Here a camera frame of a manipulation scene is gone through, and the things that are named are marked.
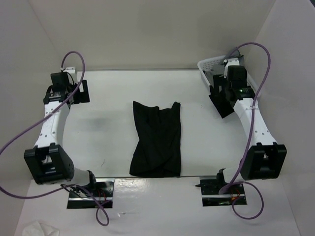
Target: white table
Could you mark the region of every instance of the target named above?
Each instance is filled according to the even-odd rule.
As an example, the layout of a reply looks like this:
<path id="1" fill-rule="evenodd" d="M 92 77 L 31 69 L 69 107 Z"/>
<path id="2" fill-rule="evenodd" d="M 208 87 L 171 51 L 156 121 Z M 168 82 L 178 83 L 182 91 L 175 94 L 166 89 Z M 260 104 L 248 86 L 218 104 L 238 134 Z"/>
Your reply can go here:
<path id="1" fill-rule="evenodd" d="M 133 100 L 161 109 L 181 103 L 183 176 L 215 175 L 238 164 L 246 142 L 241 123 L 235 114 L 220 118 L 198 71 L 87 72 L 86 79 L 91 102 L 71 107 L 63 140 L 77 168 L 97 177 L 129 176 L 138 142 Z M 35 220 L 60 229 L 61 236 L 299 235 L 280 180 L 253 181 L 265 197 L 265 210 L 253 221 L 239 219 L 230 206 L 202 207 L 198 183 L 197 177 L 116 180 L 108 227 L 96 222 L 95 209 L 66 209 L 65 191 L 26 200 L 15 235 Z M 55 188 L 32 181 L 28 196 Z M 245 191 L 248 205 L 237 209 L 254 215 L 259 197 L 248 186 Z"/>

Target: beige wall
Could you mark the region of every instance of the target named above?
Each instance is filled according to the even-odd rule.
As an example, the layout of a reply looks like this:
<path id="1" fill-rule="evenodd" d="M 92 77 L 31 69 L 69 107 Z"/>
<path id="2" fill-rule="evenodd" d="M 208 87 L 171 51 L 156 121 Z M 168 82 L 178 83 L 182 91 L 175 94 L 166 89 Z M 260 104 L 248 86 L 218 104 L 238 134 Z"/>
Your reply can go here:
<path id="1" fill-rule="evenodd" d="M 29 2 L 59 55 L 78 50 L 93 70 L 197 68 L 255 40 L 274 0 Z"/>
<path id="2" fill-rule="evenodd" d="M 0 146 L 43 116 L 42 99 L 58 70 L 57 53 L 25 1 L 0 1 Z M 38 129 L 21 137 L 0 156 L 0 185 L 25 196 L 31 175 L 24 162 Z M 0 235 L 14 234 L 23 200 L 0 192 Z"/>
<path id="3" fill-rule="evenodd" d="M 260 100 L 262 115 L 288 154 L 282 178 L 302 236 L 314 234 L 315 207 L 315 7 L 309 0 L 277 0 L 257 42 L 271 53 L 272 65 Z M 260 82 L 267 57 L 252 48 L 249 72 Z"/>

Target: black cloth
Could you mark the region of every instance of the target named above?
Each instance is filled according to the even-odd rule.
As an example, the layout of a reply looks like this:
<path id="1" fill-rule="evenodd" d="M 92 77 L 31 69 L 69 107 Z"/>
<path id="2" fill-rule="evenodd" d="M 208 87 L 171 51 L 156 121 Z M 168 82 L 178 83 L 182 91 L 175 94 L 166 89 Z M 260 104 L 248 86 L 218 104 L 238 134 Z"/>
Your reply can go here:
<path id="1" fill-rule="evenodd" d="M 172 108 L 146 107 L 133 102 L 139 142 L 130 174 L 138 177 L 177 177 L 181 174 L 181 104 Z"/>

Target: plastic basket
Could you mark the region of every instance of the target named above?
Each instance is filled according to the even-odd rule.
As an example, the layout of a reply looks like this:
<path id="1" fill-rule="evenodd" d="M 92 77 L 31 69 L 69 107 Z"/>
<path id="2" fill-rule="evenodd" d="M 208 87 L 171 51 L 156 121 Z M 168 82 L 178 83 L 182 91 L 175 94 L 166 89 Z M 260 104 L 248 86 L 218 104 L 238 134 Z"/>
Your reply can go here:
<path id="1" fill-rule="evenodd" d="M 199 68 L 200 71 L 200 75 L 201 75 L 201 79 L 208 85 L 210 86 L 210 83 L 205 75 L 205 73 L 203 73 L 203 71 L 208 71 L 211 70 L 211 68 L 214 65 L 217 65 L 225 56 L 219 56 L 219 57 L 215 57 L 215 58 L 209 58 L 209 59 L 205 59 L 205 60 L 201 60 L 200 62 L 198 62 L 197 66 Z M 254 90 L 254 92 L 256 93 L 258 86 L 255 83 L 255 81 L 252 79 L 251 75 L 249 73 L 247 73 L 247 85 L 251 86 L 251 88 Z"/>

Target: crumpled white cloth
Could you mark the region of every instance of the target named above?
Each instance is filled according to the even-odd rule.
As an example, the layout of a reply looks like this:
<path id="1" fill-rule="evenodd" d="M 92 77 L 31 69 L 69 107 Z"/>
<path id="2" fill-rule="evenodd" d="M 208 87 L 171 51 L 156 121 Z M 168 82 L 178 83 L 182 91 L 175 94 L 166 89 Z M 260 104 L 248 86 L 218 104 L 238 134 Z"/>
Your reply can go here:
<path id="1" fill-rule="evenodd" d="M 22 236 L 59 236 L 59 230 L 35 221 L 23 229 Z"/>

